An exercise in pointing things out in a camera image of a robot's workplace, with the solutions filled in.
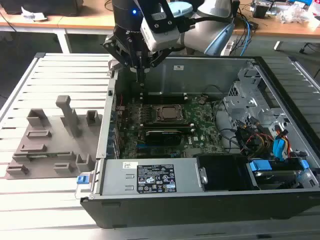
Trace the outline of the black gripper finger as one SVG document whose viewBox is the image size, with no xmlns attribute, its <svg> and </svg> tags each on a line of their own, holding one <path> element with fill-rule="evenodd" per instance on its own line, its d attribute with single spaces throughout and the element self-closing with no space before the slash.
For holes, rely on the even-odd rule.
<svg viewBox="0 0 320 240">
<path fill-rule="evenodd" d="M 136 81 L 140 82 L 140 59 L 135 51 L 131 37 L 125 40 L 125 45 L 116 40 L 115 37 L 106 39 L 102 46 L 123 67 L 129 68 L 136 75 Z"/>
<path fill-rule="evenodd" d="M 141 82 L 145 81 L 146 72 L 150 67 L 158 66 L 171 52 L 172 48 L 151 52 L 146 47 L 141 52 Z"/>
</svg>

